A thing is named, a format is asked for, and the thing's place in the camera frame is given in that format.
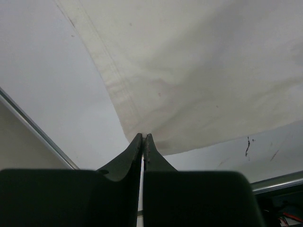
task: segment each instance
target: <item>white cloth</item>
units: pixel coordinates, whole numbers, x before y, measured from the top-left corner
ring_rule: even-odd
[[[303,118],[302,0],[58,0],[125,135],[166,155]]]

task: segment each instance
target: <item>metal frame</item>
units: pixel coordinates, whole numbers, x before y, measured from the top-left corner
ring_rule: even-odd
[[[43,132],[38,125],[9,97],[0,87],[0,101],[54,154],[70,169],[77,165]]]
[[[274,177],[260,182],[252,183],[252,189],[255,195],[273,192],[280,189],[286,189],[303,184],[303,171]]]

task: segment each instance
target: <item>gray surface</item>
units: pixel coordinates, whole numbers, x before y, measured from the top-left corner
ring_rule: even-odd
[[[67,168],[0,102],[0,169]]]

